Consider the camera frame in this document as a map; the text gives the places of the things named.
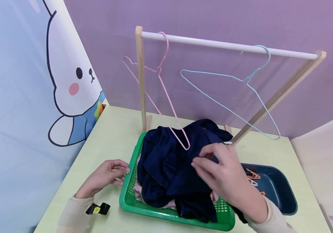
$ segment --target hand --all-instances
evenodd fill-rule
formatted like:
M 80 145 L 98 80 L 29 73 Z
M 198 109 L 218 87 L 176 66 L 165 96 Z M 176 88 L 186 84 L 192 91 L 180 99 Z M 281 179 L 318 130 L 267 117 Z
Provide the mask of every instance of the hand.
M 213 155 L 217 157 L 218 164 L 211 161 Z M 234 147 L 223 143 L 206 145 L 191 165 L 218 196 L 240 209 L 253 221 L 266 221 L 267 203 L 248 181 Z
M 125 174 L 130 172 L 129 164 L 122 160 L 104 161 L 82 184 L 76 198 L 91 198 L 108 184 L 122 186 Z

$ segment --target pink cheek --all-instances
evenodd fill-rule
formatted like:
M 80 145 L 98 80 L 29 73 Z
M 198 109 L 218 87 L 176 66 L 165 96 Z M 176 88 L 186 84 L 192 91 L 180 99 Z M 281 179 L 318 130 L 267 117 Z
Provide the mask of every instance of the pink cheek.
M 78 83 L 72 83 L 71 86 L 69 87 L 69 93 L 71 95 L 75 95 L 78 93 L 78 90 L 80 89 L 80 86 Z

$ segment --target purple wall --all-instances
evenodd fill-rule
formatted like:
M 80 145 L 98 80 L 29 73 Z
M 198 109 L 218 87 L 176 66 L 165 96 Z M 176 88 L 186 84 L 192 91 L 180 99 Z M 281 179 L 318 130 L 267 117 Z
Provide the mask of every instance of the purple wall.
M 270 48 L 315 52 L 327 58 L 295 88 L 272 115 L 282 135 L 296 137 L 333 119 L 333 1 L 197 1 L 117 0 L 65 1 L 83 45 L 111 105 L 140 109 L 139 89 L 122 62 L 136 60 L 134 31 L 164 31 L 166 34 L 262 44 Z M 145 40 L 145 64 L 156 68 L 165 42 Z M 243 127 L 244 123 L 209 100 L 182 77 L 181 69 L 221 72 L 247 77 L 266 60 L 266 55 L 228 51 L 184 44 L 170 44 L 162 77 L 181 118 L 210 118 L 216 123 Z M 257 73 L 252 86 L 264 101 L 302 64 L 302 59 L 273 56 Z M 188 74 L 196 86 L 249 120 L 260 108 L 255 95 L 233 79 Z M 171 115 L 157 76 L 146 72 L 146 90 L 162 113 Z M 147 111 L 156 112 L 147 99 Z M 267 118 L 257 125 L 275 133 Z

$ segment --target navy fabric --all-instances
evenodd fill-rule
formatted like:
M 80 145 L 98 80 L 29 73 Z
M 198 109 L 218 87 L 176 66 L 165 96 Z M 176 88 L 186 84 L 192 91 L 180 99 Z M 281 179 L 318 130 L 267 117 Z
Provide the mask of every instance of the navy fabric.
M 191 162 L 203 146 L 230 141 L 232 135 L 208 119 L 195 121 L 183 129 L 191 144 L 189 150 L 183 149 L 169 128 L 158 127 L 145 135 L 138 163 L 142 197 L 156 208 L 175 199 L 179 216 L 216 223 L 217 213 L 210 198 L 212 190 L 197 175 Z M 174 132 L 187 147 L 183 132 L 176 129 Z

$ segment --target sleeve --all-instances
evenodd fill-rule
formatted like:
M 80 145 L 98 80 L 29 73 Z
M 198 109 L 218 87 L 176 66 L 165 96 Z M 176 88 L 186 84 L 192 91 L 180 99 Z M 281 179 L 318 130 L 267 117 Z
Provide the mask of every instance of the sleeve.
M 269 213 L 264 223 L 258 224 L 244 216 L 248 221 L 249 226 L 257 233 L 296 233 L 296 231 L 289 225 L 277 206 L 264 197 L 267 203 Z
M 94 198 L 71 197 L 61 213 L 56 233 L 85 233 L 91 217 L 86 211 L 93 203 Z

